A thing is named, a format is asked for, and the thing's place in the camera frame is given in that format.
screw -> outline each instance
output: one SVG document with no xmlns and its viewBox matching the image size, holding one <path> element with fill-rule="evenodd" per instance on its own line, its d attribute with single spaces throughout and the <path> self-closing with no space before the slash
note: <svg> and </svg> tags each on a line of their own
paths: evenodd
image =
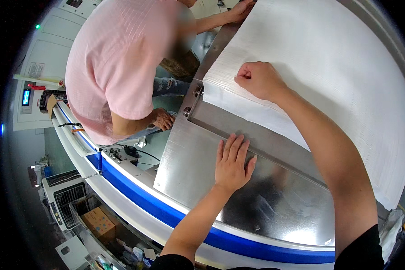
<svg viewBox="0 0 405 270">
<path fill-rule="evenodd" d="M 185 117 L 188 117 L 188 116 L 189 116 L 189 113 L 190 113 L 190 110 L 191 110 L 191 107 L 186 107 L 186 108 L 184 108 L 184 110 L 183 110 L 183 115 L 184 115 Z"/>
<path fill-rule="evenodd" d="M 193 93 L 193 95 L 195 96 L 195 97 L 197 97 L 200 93 L 201 93 L 201 90 L 202 90 L 202 87 L 197 87 L 197 88 L 195 88 L 193 91 L 194 91 L 194 93 Z"/>
</svg>

vent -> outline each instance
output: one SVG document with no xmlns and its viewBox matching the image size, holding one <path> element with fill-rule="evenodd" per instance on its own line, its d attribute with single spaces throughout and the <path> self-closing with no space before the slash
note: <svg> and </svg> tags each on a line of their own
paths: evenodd
<svg viewBox="0 0 405 270">
<path fill-rule="evenodd" d="M 47 177 L 47 182 L 50 187 L 53 187 L 55 185 L 62 184 L 67 181 L 71 181 L 73 179 L 77 179 L 80 177 L 81 176 L 79 175 L 78 171 L 73 170 L 73 171 L 67 171 L 67 172 L 61 173 L 59 175 L 53 175 L 53 176 Z"/>
<path fill-rule="evenodd" d="M 74 227 L 76 223 L 70 211 L 69 203 L 86 196 L 87 194 L 85 190 L 86 185 L 84 183 L 78 183 L 54 192 L 54 198 L 56 199 L 60 214 L 65 221 L 65 225 L 68 230 Z"/>
</svg>

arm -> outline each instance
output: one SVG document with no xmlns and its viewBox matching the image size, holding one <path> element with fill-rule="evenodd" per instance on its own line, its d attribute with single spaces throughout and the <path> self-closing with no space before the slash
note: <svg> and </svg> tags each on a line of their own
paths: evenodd
<svg viewBox="0 0 405 270">
<path fill-rule="evenodd" d="M 308 144 L 332 193 L 337 258 L 378 222 L 372 186 L 354 143 L 328 116 L 289 89 L 270 63 L 243 64 L 235 81 L 281 107 Z"/>
<path fill-rule="evenodd" d="M 255 2 L 253 2 L 253 0 L 244 0 L 237 3 L 234 8 L 229 11 L 197 19 L 196 34 L 198 35 L 227 23 L 244 20 L 250 13 L 254 4 Z"/>
<path fill-rule="evenodd" d="M 140 120 L 125 119 L 111 111 L 111 119 L 113 122 L 113 133 L 117 138 L 125 138 L 140 132 L 150 124 L 154 124 L 165 131 L 172 127 L 175 120 L 174 116 L 162 108 L 154 109 L 147 117 Z"/>
<path fill-rule="evenodd" d="M 228 202 L 232 193 L 244 186 L 255 169 L 257 157 L 244 167 L 249 140 L 243 144 L 243 135 L 231 134 L 225 148 L 221 140 L 216 158 L 216 183 L 211 191 L 175 227 L 161 256 L 178 254 L 195 261 L 195 252 L 208 235 L 216 216 Z"/>
</svg>

white tissue paper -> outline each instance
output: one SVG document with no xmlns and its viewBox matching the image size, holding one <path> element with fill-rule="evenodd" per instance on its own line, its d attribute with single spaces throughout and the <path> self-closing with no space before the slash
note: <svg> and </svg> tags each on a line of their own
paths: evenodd
<svg viewBox="0 0 405 270">
<path fill-rule="evenodd" d="M 241 65 L 254 61 L 272 63 L 342 128 L 376 199 L 396 208 L 405 185 L 405 79 L 372 30 L 334 0 L 258 0 L 205 75 L 204 101 L 309 150 L 283 110 L 234 82 Z"/>
</svg>

hand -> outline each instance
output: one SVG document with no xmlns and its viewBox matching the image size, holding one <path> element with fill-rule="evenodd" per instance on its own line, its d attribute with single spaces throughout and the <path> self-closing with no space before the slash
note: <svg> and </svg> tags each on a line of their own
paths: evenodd
<svg viewBox="0 0 405 270">
<path fill-rule="evenodd" d="M 254 5 L 254 0 L 238 2 L 231 10 L 227 11 L 230 16 L 230 22 L 239 22 L 246 19 Z"/>
<path fill-rule="evenodd" d="M 244 63 L 234 81 L 257 98 L 274 103 L 285 93 L 292 92 L 268 62 Z"/>
<path fill-rule="evenodd" d="M 156 120 L 153 125 L 161 128 L 163 131 L 170 129 L 173 126 L 175 117 L 169 114 L 165 109 L 159 108 L 155 109 Z"/>
<path fill-rule="evenodd" d="M 215 186 L 221 187 L 231 194 L 249 181 L 257 162 L 257 155 L 255 155 L 249 160 L 246 168 L 244 167 L 249 140 L 242 144 L 243 139 L 243 134 L 236 138 L 235 134 L 232 133 L 225 147 L 223 140 L 219 142 L 218 146 Z"/>
</svg>

